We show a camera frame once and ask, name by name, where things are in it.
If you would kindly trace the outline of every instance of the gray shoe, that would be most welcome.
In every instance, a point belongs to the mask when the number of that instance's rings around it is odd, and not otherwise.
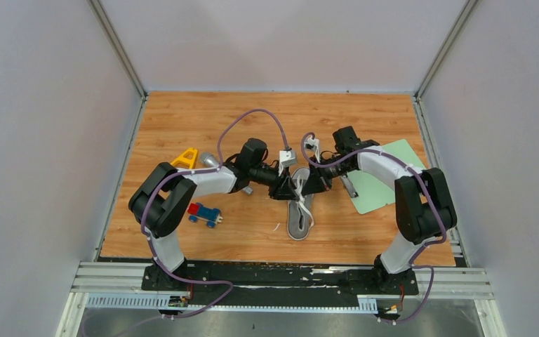
[[[302,179],[302,184],[309,178],[310,171],[306,167],[298,168],[292,175],[292,180],[296,184],[297,179]],[[305,207],[311,211],[313,194],[305,196]],[[311,229],[311,217],[303,211],[296,201],[288,201],[288,235],[294,240],[304,240],[309,235]]]

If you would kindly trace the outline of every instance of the wood surface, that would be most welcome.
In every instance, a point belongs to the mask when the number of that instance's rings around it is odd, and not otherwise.
[[[172,161],[188,147],[217,156],[218,136],[240,114],[255,107],[277,115],[297,151],[296,167],[306,166],[300,154],[303,134],[314,131],[321,148],[333,150],[332,133],[348,125],[362,140],[387,144],[404,138],[427,164],[408,95],[155,92],[147,101],[101,255],[150,257],[145,237],[127,207],[131,195],[158,163]],[[274,121],[254,113],[224,138],[225,158],[240,151],[251,137],[267,143],[267,161],[276,159],[284,147]],[[183,218],[178,233],[186,258],[372,264],[397,233],[394,205],[360,215],[341,182],[334,179],[331,191],[315,195],[315,226],[305,240],[297,242],[286,231],[286,202],[269,199],[265,186],[251,183],[251,187],[252,196],[238,192],[193,200],[219,208],[224,220],[210,229],[201,221]],[[417,263],[455,265],[448,243],[426,250]]]

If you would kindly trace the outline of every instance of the metal frame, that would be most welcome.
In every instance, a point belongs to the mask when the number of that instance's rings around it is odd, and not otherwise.
[[[123,49],[118,36],[114,32],[100,0],[88,0],[91,8],[103,30],[109,38],[111,45],[117,52],[119,59],[128,76],[131,78],[137,92],[142,97],[142,106],[135,121],[135,128],[129,141],[124,168],[119,177],[117,190],[115,191],[112,205],[102,234],[104,239],[109,225],[110,216],[117,200],[118,189],[125,174],[128,158],[135,141],[135,135],[139,129],[142,119],[147,93],[141,84],[139,77]],[[451,31],[442,44],[436,58],[433,60],[425,78],[419,89],[414,93],[413,106],[416,113],[418,125],[425,144],[427,158],[432,165],[439,165],[437,149],[430,136],[430,125],[425,118],[422,97],[428,89],[431,81],[436,75],[442,62],[448,55],[454,41],[457,39],[462,28],[465,26],[470,14],[473,12],[478,0],[467,0],[458,19],[454,23]],[[466,258],[463,254],[461,241],[457,230],[450,232],[452,251],[457,258]],[[142,276],[144,269],[149,263],[81,263],[72,288],[67,299],[65,311],[63,312],[56,336],[75,336],[81,324],[81,317],[86,308],[147,308],[161,309],[168,304],[170,296],[187,296],[187,291],[143,291],[141,290]],[[371,269],[371,266],[337,266],[325,270],[314,270],[314,272],[334,272],[336,269]],[[430,280],[430,272],[426,270],[416,270],[416,280],[420,293],[424,293]],[[408,298],[419,298],[419,296],[407,296]],[[242,311],[242,312],[346,312],[346,313],[369,313],[374,309],[377,300],[387,300],[397,298],[388,295],[358,295],[359,305],[353,308],[302,308],[302,307],[245,307],[217,305],[212,310],[220,311]],[[485,336],[506,336],[503,323],[500,320],[495,298],[488,282],[486,271],[481,268],[459,268],[459,267],[436,267],[435,279],[430,298],[437,300],[470,299],[474,301],[479,312],[480,323]],[[187,310],[200,308],[192,305]]]

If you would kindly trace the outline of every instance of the gray wall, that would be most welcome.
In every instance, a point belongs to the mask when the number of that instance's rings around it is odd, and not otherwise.
[[[0,336],[52,336],[138,97],[86,1],[0,0]]]
[[[539,1],[481,1],[425,106],[468,256],[539,336]]]
[[[413,91],[465,0],[103,0],[149,90]]]

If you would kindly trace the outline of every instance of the gray floor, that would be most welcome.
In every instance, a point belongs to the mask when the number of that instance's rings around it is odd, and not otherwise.
[[[406,314],[414,311],[416,300],[404,303]],[[156,310],[89,309],[85,330],[89,337],[111,337],[143,319],[158,315]],[[398,326],[377,323],[373,315],[292,314],[254,312],[204,312],[196,317],[158,320],[124,333],[137,336],[483,336],[474,302],[470,300],[430,300],[412,322]]]

